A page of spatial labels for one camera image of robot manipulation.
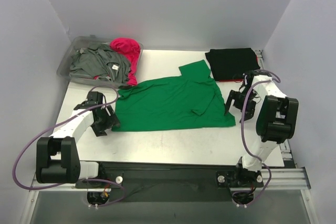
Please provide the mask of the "green t shirt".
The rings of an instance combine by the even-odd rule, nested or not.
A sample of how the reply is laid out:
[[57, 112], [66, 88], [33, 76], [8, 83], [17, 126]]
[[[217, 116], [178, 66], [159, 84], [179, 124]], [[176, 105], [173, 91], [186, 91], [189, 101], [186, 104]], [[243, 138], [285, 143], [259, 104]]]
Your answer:
[[204, 60], [179, 67], [180, 76], [143, 81], [119, 90], [115, 132], [146, 132], [232, 127], [225, 101]]

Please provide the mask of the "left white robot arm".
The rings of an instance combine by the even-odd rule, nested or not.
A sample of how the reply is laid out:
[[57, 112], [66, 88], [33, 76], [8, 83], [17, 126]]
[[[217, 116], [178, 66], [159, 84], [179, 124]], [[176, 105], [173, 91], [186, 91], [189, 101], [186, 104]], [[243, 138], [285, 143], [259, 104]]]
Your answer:
[[64, 126], [37, 141], [37, 181], [41, 184], [65, 184], [87, 179], [92, 187], [102, 187], [106, 183], [105, 173], [99, 171], [98, 162], [79, 159], [77, 142], [88, 128], [96, 137], [101, 137], [114, 126], [119, 127], [120, 121], [112, 106], [105, 104], [103, 93], [88, 92], [86, 100], [74, 108]]

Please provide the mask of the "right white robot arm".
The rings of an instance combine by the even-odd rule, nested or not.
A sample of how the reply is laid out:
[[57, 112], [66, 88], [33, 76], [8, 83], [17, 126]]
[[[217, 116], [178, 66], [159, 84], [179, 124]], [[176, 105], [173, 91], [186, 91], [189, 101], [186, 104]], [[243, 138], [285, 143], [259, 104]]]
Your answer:
[[[277, 86], [280, 82], [280, 78], [268, 70], [247, 71], [243, 73], [239, 90], [232, 90], [228, 95], [224, 113], [227, 114], [231, 106], [242, 113], [240, 131], [246, 154], [241, 157], [242, 168], [232, 174], [238, 186], [249, 183], [250, 172], [259, 172], [271, 152], [295, 133], [299, 101], [284, 94]], [[248, 147], [244, 123], [255, 114], [256, 98], [262, 102], [255, 125], [260, 139]]]

